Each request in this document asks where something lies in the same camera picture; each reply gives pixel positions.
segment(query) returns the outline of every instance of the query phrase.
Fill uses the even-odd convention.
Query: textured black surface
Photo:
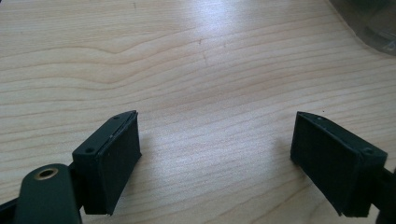
[[[38,173],[48,168],[56,168],[58,173],[49,179],[35,179]],[[23,179],[14,223],[81,223],[72,179],[66,165],[46,165],[35,169]]]
[[[86,186],[86,214],[113,214],[140,157],[136,111],[109,119],[73,152],[76,173]]]
[[[367,217],[387,153],[321,116],[298,112],[291,159],[339,215]]]

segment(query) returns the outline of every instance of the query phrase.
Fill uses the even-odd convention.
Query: wood grain
[[[339,217],[290,161],[296,111],[396,166],[396,59],[328,1],[21,0],[0,5],[0,203],[114,114],[143,157],[85,223],[374,223]]]

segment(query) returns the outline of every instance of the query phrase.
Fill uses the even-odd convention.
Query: light wood surface
[[[395,72],[325,0],[4,0],[0,203],[135,109],[143,157],[85,223],[374,223],[337,216],[290,143],[296,112],[319,114],[393,170]]]

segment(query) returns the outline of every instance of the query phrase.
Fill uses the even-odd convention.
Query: wooden table
[[[290,143],[315,113],[393,170],[395,72],[326,0],[4,0],[0,203],[135,109],[143,157],[114,216],[85,223],[374,223],[337,216]]]

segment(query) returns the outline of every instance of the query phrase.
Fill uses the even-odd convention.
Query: round hole
[[[366,153],[366,154],[369,154],[369,155],[371,155],[371,154],[374,153],[373,149],[372,149],[372,148],[369,148],[369,147],[365,147],[365,148],[363,149],[363,152]]]
[[[89,148],[85,149],[86,153],[91,153],[91,152],[94,152],[94,151],[95,151],[95,149],[93,149],[92,147],[89,147]]]
[[[51,177],[55,176],[56,174],[58,174],[58,169],[56,169],[56,168],[48,168],[48,169],[45,169],[45,170],[42,170],[42,171],[38,172],[35,175],[35,179],[36,180],[50,179]]]

